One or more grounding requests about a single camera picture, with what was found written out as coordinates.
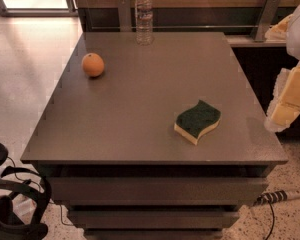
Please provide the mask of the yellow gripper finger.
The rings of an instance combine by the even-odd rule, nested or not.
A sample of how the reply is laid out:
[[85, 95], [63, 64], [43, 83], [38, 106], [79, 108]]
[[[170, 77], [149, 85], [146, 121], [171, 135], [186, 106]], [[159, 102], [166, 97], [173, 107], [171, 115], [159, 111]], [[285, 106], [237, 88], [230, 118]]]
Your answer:
[[278, 22], [276, 25], [272, 26], [267, 30], [265, 33], [265, 38], [267, 40], [285, 40], [288, 24], [290, 22], [290, 19], [292, 18], [292, 15], [286, 16], [284, 19], [282, 19], [280, 22]]
[[300, 115], [300, 62], [288, 70], [282, 68], [269, 103], [265, 128], [270, 132], [282, 132], [289, 128]]

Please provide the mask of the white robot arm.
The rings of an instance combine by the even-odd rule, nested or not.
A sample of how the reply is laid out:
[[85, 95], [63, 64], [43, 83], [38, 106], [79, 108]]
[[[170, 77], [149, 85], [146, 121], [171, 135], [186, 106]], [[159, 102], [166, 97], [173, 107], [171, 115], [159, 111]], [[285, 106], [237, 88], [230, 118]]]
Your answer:
[[266, 112], [265, 128], [282, 132], [300, 115], [300, 4], [291, 15], [270, 28], [266, 38], [285, 39], [287, 53], [298, 60], [291, 70], [281, 69]]

